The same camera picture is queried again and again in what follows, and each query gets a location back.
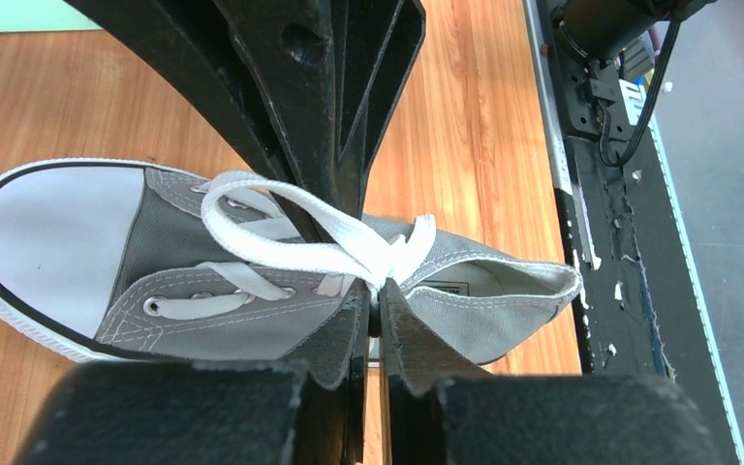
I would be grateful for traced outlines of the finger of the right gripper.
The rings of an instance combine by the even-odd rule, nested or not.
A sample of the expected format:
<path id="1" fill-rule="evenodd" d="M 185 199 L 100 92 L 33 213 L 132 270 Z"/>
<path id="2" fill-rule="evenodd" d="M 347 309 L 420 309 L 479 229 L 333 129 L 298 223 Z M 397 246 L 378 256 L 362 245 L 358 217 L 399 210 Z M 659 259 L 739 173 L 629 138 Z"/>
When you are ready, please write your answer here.
<path id="1" fill-rule="evenodd" d="M 337 206 L 358 216 L 388 124 L 425 37 L 420 1 L 339 1 Z"/>
<path id="2" fill-rule="evenodd" d="M 296 159 L 278 117 L 238 55 L 226 11 L 215 1 L 74 1 L 177 90 L 256 173 L 305 188 L 338 207 L 321 158 Z"/>

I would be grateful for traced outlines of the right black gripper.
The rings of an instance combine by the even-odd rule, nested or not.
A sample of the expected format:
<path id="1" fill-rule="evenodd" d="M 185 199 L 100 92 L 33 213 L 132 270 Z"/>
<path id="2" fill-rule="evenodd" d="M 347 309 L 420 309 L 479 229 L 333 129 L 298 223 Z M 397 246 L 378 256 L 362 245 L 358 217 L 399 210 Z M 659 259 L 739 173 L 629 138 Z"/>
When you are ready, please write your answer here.
<path id="1" fill-rule="evenodd" d="M 554 37 L 575 61 L 607 61 L 658 21 L 682 22 L 713 0 L 569 0 L 550 10 Z"/>

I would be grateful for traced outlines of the green clipboard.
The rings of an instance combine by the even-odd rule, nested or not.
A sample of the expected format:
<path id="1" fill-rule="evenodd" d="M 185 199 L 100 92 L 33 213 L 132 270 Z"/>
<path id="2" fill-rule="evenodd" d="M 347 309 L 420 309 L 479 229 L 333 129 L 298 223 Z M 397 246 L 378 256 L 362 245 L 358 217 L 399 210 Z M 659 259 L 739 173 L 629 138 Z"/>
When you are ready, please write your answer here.
<path id="1" fill-rule="evenodd" d="M 61 0 L 0 0 L 0 33 L 101 30 Z"/>

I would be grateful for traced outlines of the grey canvas sneaker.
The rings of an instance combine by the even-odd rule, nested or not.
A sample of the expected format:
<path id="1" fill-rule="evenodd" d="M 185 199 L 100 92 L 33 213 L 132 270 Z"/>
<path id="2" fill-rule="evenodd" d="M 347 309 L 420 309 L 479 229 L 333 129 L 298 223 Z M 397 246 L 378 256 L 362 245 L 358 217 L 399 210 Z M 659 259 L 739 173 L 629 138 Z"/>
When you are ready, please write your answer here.
<path id="1" fill-rule="evenodd" d="M 276 359 L 354 283 L 393 281 L 417 318 L 493 362 L 582 291 L 562 263 L 411 222 L 353 218 L 250 171 L 213 179 L 101 158 L 0 175 L 0 319 L 76 362 Z"/>

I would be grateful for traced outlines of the white shoelace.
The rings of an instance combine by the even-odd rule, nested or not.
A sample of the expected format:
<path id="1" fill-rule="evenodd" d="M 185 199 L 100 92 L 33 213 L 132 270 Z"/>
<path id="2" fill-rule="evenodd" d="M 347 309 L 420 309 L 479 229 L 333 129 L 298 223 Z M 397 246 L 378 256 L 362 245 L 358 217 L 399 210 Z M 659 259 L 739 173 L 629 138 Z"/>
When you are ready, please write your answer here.
<path id="1" fill-rule="evenodd" d="M 302 188 L 245 170 L 226 171 L 196 189 L 203 195 L 200 214 L 207 232 L 240 258 L 238 262 L 206 262 L 203 266 L 235 289 L 208 297 L 152 296 L 142 305 L 149 316 L 190 321 L 223 315 L 255 299 L 274 301 L 295 295 L 293 288 L 262 277 L 253 269 L 254 264 L 320 274 L 323 279 L 315 289 L 317 295 L 344 295 L 356 279 L 376 293 L 388 279 L 402 284 L 411 277 L 436 240 L 436 220 L 431 214 L 417 217 L 409 235 L 385 238 Z M 331 240 L 296 242 L 297 229 L 269 194 L 301 207 Z"/>

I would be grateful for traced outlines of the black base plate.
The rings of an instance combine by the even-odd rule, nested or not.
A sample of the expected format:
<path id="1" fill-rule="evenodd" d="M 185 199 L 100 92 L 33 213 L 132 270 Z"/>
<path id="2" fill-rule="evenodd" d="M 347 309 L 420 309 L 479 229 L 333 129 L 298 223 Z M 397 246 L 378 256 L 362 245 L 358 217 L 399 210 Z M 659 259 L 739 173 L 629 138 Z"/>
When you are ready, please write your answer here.
<path id="1" fill-rule="evenodd" d="M 575 61 L 550 10 L 524 5 L 567 258 L 582 368 L 662 375 L 700 407 L 727 464 L 744 446 L 653 112 L 658 88 L 622 79 L 639 37 L 607 61 Z"/>

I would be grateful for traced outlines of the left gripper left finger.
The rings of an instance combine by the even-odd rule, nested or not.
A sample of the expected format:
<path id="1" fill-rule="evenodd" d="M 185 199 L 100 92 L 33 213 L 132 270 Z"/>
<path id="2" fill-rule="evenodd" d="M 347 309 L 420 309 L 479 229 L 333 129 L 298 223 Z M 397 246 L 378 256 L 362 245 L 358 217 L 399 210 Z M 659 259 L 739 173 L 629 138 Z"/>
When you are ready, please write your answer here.
<path id="1" fill-rule="evenodd" d="M 370 293 L 276 360 L 82 364 L 51 391 L 19 464 L 352 464 L 362 458 Z"/>

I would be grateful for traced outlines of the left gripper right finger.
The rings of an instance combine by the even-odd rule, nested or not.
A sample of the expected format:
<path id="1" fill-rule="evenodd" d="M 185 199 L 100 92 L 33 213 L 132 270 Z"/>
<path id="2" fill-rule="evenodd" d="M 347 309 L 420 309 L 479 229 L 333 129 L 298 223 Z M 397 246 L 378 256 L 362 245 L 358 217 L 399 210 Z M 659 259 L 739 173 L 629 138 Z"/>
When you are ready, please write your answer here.
<path id="1" fill-rule="evenodd" d="M 490 373 L 387 280 L 378 295 L 387 464 L 717 464 L 697 406 L 671 381 Z"/>

